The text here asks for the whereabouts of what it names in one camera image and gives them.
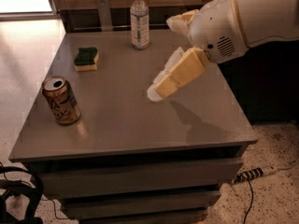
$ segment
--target aluminum can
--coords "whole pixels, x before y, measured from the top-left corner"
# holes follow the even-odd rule
[[[47,77],[42,83],[42,93],[60,124],[78,120],[80,110],[70,83],[61,76]]]

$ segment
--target cabinet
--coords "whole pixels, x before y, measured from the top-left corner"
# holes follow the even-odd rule
[[[167,30],[150,31],[150,40],[140,51],[129,32],[67,34],[48,76],[71,83],[81,118],[57,124],[39,93],[10,154],[82,223],[203,220],[257,141],[214,63],[168,99],[151,102],[150,83],[189,42]],[[98,70],[78,73],[77,50],[90,46],[99,50]]]

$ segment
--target sponge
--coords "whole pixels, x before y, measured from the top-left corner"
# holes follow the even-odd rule
[[[74,60],[77,71],[94,71],[97,70],[99,53],[97,48],[79,48],[78,54]]]
[[[154,102],[163,100],[201,76],[208,64],[208,57],[202,49],[194,47],[183,52],[178,48],[149,87],[148,97]]]

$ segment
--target dark wall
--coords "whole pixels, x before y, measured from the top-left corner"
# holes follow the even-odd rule
[[[299,41],[270,42],[219,67],[248,119],[299,120]]]

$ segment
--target green sponge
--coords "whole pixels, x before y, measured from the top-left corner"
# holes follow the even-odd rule
[[[94,71],[97,70],[97,61],[99,53],[97,48],[79,48],[78,54],[74,60],[77,71]]]

